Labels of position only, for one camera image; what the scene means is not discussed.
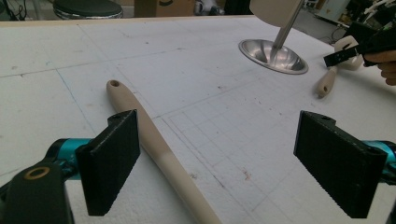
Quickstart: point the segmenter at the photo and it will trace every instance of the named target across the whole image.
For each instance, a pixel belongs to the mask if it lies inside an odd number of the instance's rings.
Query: round metal base
[[[286,47],[273,49],[274,42],[260,39],[243,40],[239,49],[251,61],[277,72],[299,75],[308,71],[308,64]]]

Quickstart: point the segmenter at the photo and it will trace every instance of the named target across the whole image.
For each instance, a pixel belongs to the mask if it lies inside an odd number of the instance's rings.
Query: table surface
[[[396,88],[376,67],[341,70],[314,94],[333,48],[291,30],[304,75],[261,67],[238,49],[274,40],[255,17],[0,23],[0,184],[59,138],[92,138],[115,114],[106,83],[128,86],[223,223],[385,223],[396,189],[379,184],[367,219],[351,219],[293,155],[301,110],[361,140],[396,142]],[[66,182],[77,223],[194,223],[143,151],[110,212],[89,217]]]

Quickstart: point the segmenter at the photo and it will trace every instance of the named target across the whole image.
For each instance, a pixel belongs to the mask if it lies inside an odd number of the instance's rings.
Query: cardboard box
[[[134,0],[134,16],[184,17],[194,15],[195,0]]]

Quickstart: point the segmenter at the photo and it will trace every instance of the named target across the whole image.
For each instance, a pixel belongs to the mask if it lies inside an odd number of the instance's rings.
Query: black stool seat
[[[55,0],[53,11],[58,17],[66,20],[122,17],[121,6],[109,0]]]

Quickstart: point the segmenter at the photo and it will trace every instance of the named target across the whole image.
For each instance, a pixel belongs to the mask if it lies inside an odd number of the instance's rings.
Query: wooden handle
[[[166,144],[143,106],[131,91],[117,80],[106,84],[107,95],[117,113],[136,109],[140,144],[163,171],[198,223],[221,223],[204,195],[198,190],[176,156]]]
[[[317,93],[320,97],[324,97],[332,90],[334,85],[335,75],[337,74],[337,66],[333,66],[329,71],[320,79],[317,86]]]

